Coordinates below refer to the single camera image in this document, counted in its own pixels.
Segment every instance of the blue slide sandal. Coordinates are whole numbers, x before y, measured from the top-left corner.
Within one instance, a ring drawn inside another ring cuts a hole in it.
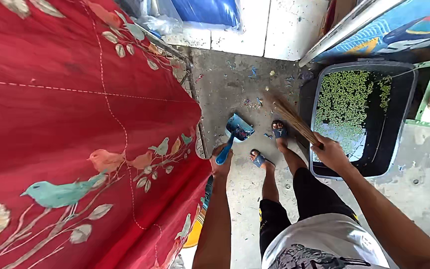
[[[255,157],[255,159],[253,160],[254,165],[256,165],[258,168],[260,168],[260,167],[261,167],[261,165],[262,165],[264,162],[266,162],[266,161],[271,162],[271,161],[267,160],[267,159],[265,158],[265,156],[261,155],[261,152],[260,152],[259,150],[257,150],[257,149],[252,149],[252,150],[250,151],[250,154],[253,154],[252,152],[256,152],[256,153],[258,153],[258,155],[257,155],[257,156]]]
[[[274,124],[283,124],[282,128],[273,128]],[[273,130],[273,134],[275,135],[275,138],[280,137],[288,137],[288,132],[286,131],[286,124],[284,124],[282,121],[276,120],[271,123],[271,128]]]

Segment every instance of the foot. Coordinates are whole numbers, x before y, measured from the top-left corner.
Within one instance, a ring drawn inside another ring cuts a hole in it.
[[[250,152],[250,160],[253,162],[255,160],[255,158],[258,156],[258,152],[256,151],[252,151]],[[275,165],[270,162],[270,161],[265,161],[264,163],[261,164],[260,166],[261,168],[265,169],[265,170],[275,170]]]
[[[283,128],[282,122],[273,123],[273,130]],[[285,149],[288,149],[288,139],[286,137],[280,137],[276,139],[276,145],[278,150],[283,152]]]

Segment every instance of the black plastic tub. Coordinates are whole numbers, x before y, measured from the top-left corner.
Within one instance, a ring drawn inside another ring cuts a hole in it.
[[[319,76],[318,86],[313,105],[311,129],[314,130],[314,120],[318,104],[318,96],[323,77],[327,74],[341,71],[370,71],[376,77],[396,76],[414,68],[414,65],[392,61],[359,61],[331,65],[325,68]],[[404,121],[409,112],[409,106],[416,89],[418,79],[417,70],[412,70],[404,75],[393,77],[390,91],[390,101],[387,111],[379,107],[380,97],[370,94],[367,108],[367,118],[364,123],[366,140],[362,155],[352,164],[365,178],[374,178],[384,175],[397,154],[397,148],[401,137]],[[341,177],[326,167],[322,162],[313,161],[313,152],[309,151],[310,171],[319,178],[342,180]]]

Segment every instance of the straw broom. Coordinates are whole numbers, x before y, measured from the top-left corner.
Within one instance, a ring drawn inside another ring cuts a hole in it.
[[[273,107],[273,110],[278,112],[283,119],[298,130],[303,137],[305,137],[311,144],[323,149],[323,144],[318,141],[311,128],[308,127],[308,125],[301,119],[298,113],[291,108],[290,103],[285,97],[275,90],[264,92],[264,97],[269,102],[270,106]]]

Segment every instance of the hand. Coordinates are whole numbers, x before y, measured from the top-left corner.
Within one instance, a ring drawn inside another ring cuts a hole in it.
[[[343,149],[341,148],[341,145],[339,145],[337,141],[324,137],[317,132],[313,133],[318,141],[324,145],[323,150],[315,145],[311,147],[314,153],[318,155],[318,158],[321,162],[338,174],[347,168],[353,167]]]
[[[218,165],[215,162],[216,157],[222,151],[222,149],[226,146],[225,144],[221,144],[218,147],[214,148],[212,152],[212,156],[210,157],[210,163],[212,164],[212,174],[213,176],[228,176],[230,172],[230,165],[232,163],[233,150],[230,149],[228,156],[226,157],[225,162],[222,165]]]

